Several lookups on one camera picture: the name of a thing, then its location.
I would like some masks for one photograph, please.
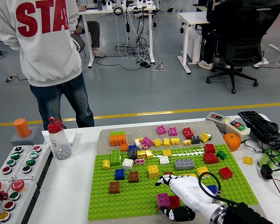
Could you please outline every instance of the water bottle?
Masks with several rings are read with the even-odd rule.
[[[59,160],[65,160],[71,156],[72,150],[64,132],[64,124],[56,118],[50,117],[49,119],[51,123],[48,125],[48,131],[55,156]]]

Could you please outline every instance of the yellow floor line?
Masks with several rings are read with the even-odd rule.
[[[144,112],[144,113],[125,113],[125,114],[114,114],[114,115],[104,115],[95,116],[94,119],[110,119],[110,118],[125,118],[125,117],[137,117],[137,116],[147,116],[147,115],[161,115],[161,114],[173,114],[173,113],[191,113],[191,112],[204,112],[204,111],[220,111],[220,110],[233,110],[233,109],[247,109],[255,107],[271,107],[280,106],[280,103],[270,103],[270,104],[254,104],[254,105],[237,105],[237,106],[222,106],[222,107],[207,107],[207,108],[196,108],[196,109],[185,109],[185,110],[175,110],[175,111],[158,111],[158,112]],[[65,118],[63,122],[75,121],[75,118]],[[42,124],[41,120],[27,121],[27,124]],[[12,126],[13,122],[10,123],[0,123],[2,126]]]

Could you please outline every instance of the office chair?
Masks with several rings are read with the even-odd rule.
[[[231,78],[231,93],[236,93],[234,76],[243,77],[254,81],[253,85],[258,86],[257,79],[242,73],[242,68],[261,62],[261,39],[273,24],[280,13],[279,0],[243,0],[243,7],[237,11],[236,19],[230,27],[231,35],[228,37],[218,36],[215,32],[211,34],[227,43],[225,51],[225,63],[228,68],[214,67],[222,72],[208,76],[206,83],[210,84],[212,78],[229,75]]]

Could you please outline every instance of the yellow brick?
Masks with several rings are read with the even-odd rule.
[[[164,139],[164,144],[165,147],[169,147],[170,146],[170,139]]]
[[[157,165],[148,166],[148,176],[150,179],[159,178],[159,170]]]
[[[171,138],[172,145],[179,145],[179,138]]]
[[[172,157],[170,149],[163,149],[162,153],[163,153],[163,156]]]
[[[243,163],[248,165],[253,165],[253,158],[249,156],[244,156]]]
[[[191,141],[191,140],[184,140],[184,141],[182,141],[182,144],[183,144],[184,146],[191,145],[191,144],[192,144],[192,141]]]
[[[138,139],[139,143],[143,142],[143,139],[141,137],[135,138],[135,140]]]
[[[146,150],[145,153],[148,160],[154,157],[154,154],[152,153],[151,150]]]
[[[208,139],[210,139],[210,137],[207,135],[207,133],[203,132],[201,135],[200,135],[200,140],[205,143],[208,141]]]
[[[160,147],[163,145],[163,142],[160,139],[153,140],[154,146]]]
[[[197,173],[198,173],[198,176],[200,176],[202,173],[204,172],[208,172],[209,170],[206,168],[206,167],[200,167],[200,168],[197,168]],[[205,178],[209,178],[210,175],[209,174],[206,174],[202,177],[202,179],[205,179]]]
[[[103,169],[105,169],[105,170],[110,169],[110,161],[109,160],[104,160],[103,161]]]
[[[145,151],[137,151],[137,157],[138,159],[141,159],[141,158],[145,158],[146,157],[146,153]]]

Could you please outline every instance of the gray floor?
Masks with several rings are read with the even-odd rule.
[[[254,87],[251,81],[236,78],[236,94],[231,94],[231,83],[228,77],[213,80],[206,84],[206,77],[210,71],[203,70],[198,65],[190,67],[192,74],[187,75],[179,63],[177,56],[181,55],[183,34],[180,34],[183,12],[195,11],[190,1],[162,0],[161,11],[173,7],[176,12],[163,12],[158,15],[157,36],[155,38],[155,53],[159,57],[156,62],[163,62],[168,68],[164,72],[152,72],[141,68],[136,71],[127,71],[119,66],[101,66],[94,63],[91,69],[87,68],[90,59],[87,53],[81,53],[82,67],[89,94],[89,103],[95,116],[130,114],[139,112],[162,112],[171,110],[196,109],[194,112],[173,113],[151,116],[122,117],[113,119],[96,119],[97,126],[130,124],[150,121],[165,121],[176,119],[192,119],[206,117],[211,111],[222,115],[236,115],[239,111],[255,110],[265,114],[280,127],[280,106],[260,106],[260,104],[280,103],[280,68],[260,68],[255,70],[246,67],[243,72],[258,79],[259,86]],[[101,26],[100,49],[108,56],[118,56],[114,46],[118,44],[116,21],[114,15],[92,16],[89,19],[97,20]],[[134,27],[138,20],[132,19]],[[120,44],[126,43],[125,19],[118,18]],[[143,37],[148,41],[148,19],[145,20]],[[135,34],[131,34],[131,44],[135,46]],[[280,15],[263,39],[262,49],[266,52],[265,58],[280,59],[280,53],[268,47],[269,43],[279,46]],[[17,118],[27,121],[40,121],[37,102],[30,92],[27,81],[4,82],[11,74],[21,72],[19,52],[11,50],[0,42],[0,50],[8,51],[7,57],[0,59],[0,167],[8,156],[12,146],[10,140],[15,129],[5,123]],[[135,57],[128,59],[121,57],[106,57],[100,60],[103,64],[120,63],[127,69],[137,69]],[[242,106],[240,109],[231,109],[232,106]],[[74,118],[75,114],[65,98],[62,98],[61,114],[63,118]],[[68,128],[77,127],[74,121],[65,123]]]

